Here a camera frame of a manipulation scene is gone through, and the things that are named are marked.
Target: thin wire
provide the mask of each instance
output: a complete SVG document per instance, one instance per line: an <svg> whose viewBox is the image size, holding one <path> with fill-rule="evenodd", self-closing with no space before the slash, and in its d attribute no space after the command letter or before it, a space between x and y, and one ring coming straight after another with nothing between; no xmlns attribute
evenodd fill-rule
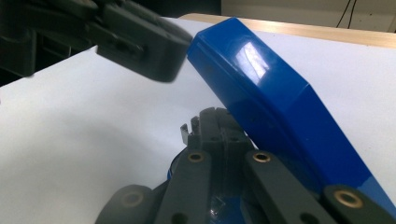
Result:
<svg viewBox="0 0 396 224"><path fill-rule="evenodd" d="M355 0L355 2L353 3L353 6L352 6L352 10L350 11L350 17L349 17L349 24L347 25L347 28L349 29L349 27L350 27L350 23L352 22L352 16L353 16L353 10L355 9L355 5L356 5L356 2L357 2L358 0Z"/></svg>
<svg viewBox="0 0 396 224"><path fill-rule="evenodd" d="M347 12L347 8L349 7L349 4L350 4L350 0L347 2L347 4L346 4L346 9L344 9L343 15L341 16L341 19L340 19L340 21L338 22L336 28L338 28L338 26L340 25L341 21L343 20L344 15L345 15L346 12Z"/></svg>

